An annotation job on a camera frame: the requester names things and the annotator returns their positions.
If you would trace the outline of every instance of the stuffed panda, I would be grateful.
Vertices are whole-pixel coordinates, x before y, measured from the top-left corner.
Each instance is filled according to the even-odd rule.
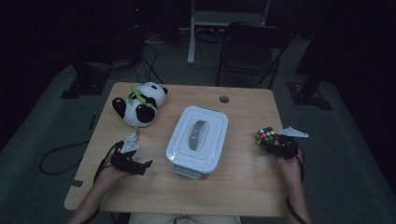
[[[168,89],[154,82],[146,82],[137,87],[131,85],[132,93],[127,100],[117,97],[113,100],[113,108],[123,121],[135,128],[150,125],[157,115],[158,108],[165,102]]]

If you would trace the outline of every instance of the table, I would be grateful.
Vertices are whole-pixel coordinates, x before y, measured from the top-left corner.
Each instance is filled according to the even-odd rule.
[[[195,0],[191,0],[191,33],[187,63],[194,63],[195,56],[195,25],[227,26],[233,21],[245,21],[264,25],[271,0],[266,0],[262,13],[225,12],[195,10]]]
[[[112,108],[126,97],[131,83],[116,83],[108,96],[64,206],[75,210],[92,186],[96,169],[114,143],[134,128]],[[268,216],[286,214],[286,187],[272,156],[260,149],[255,133],[264,127],[282,129],[274,96],[269,90],[163,85],[169,90],[155,120],[139,129],[140,146],[134,160],[153,163],[144,175],[123,178],[104,198],[101,209],[113,212],[189,215]],[[228,96],[227,104],[219,101]],[[219,165],[207,179],[196,180],[173,172],[166,148],[184,109],[198,105],[221,111],[229,126]]]

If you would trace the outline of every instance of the black chair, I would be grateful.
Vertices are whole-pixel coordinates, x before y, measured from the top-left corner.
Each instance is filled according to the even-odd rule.
[[[224,31],[216,86],[221,72],[236,72],[262,77],[272,74],[271,90],[280,56],[292,40],[292,33],[281,27],[236,21]]]

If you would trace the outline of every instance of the person's right hand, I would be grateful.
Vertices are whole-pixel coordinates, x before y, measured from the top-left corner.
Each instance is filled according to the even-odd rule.
[[[297,156],[300,161],[303,162],[303,152],[300,149],[298,150]],[[285,161],[283,158],[275,157],[275,161],[279,165],[282,177],[289,189],[293,189],[302,185],[301,167],[300,163],[295,157],[288,159],[287,161]]]

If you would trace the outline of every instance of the white plastic container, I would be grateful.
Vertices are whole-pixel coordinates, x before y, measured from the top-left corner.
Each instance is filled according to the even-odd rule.
[[[166,157],[174,164],[174,171],[195,179],[215,171],[227,127],[225,114],[196,105],[188,106],[166,149]]]

